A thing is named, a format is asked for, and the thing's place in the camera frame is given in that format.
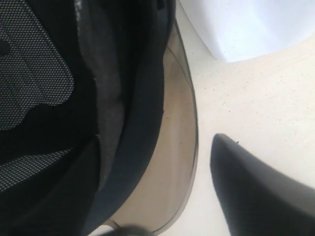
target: white object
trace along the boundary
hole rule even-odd
[[[290,46],[315,31],[315,0],[180,0],[214,57],[228,62]]]

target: speckled white surface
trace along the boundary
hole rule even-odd
[[[209,170],[216,133],[315,188],[315,35],[279,52],[229,64],[211,56],[180,6],[177,20],[197,97],[199,160],[189,203],[162,235],[229,236]]]

